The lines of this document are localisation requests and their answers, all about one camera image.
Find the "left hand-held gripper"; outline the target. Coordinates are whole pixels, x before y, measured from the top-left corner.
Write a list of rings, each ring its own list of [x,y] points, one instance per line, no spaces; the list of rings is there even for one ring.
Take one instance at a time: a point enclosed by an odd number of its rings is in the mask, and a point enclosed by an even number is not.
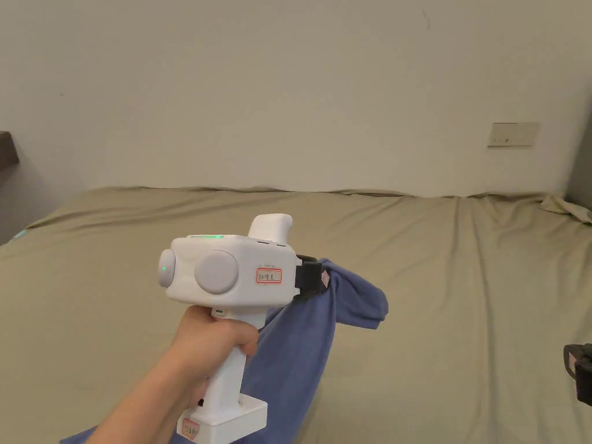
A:
[[[329,288],[326,267],[289,246],[292,225],[290,215],[261,214],[246,236],[174,239],[161,254],[159,284],[169,299],[260,329],[270,309]],[[192,442],[235,442],[266,426],[267,403],[241,393],[245,363],[245,355],[232,350],[209,383],[204,402],[181,415],[180,436]]]

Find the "person's left hand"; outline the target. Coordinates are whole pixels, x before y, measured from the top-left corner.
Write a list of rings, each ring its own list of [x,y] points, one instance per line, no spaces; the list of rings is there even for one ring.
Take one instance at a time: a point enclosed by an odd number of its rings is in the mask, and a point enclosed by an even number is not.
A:
[[[232,351],[243,357],[257,349],[258,330],[238,320],[215,319],[209,310],[190,306],[181,318],[164,362],[175,390],[189,389],[214,376]]]

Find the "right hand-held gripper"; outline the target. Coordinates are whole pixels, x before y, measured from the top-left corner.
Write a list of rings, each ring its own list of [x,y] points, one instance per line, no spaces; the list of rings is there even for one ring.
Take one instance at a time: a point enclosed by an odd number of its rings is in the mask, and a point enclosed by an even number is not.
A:
[[[591,343],[570,344],[563,348],[565,369],[576,382],[576,396],[591,403]]]

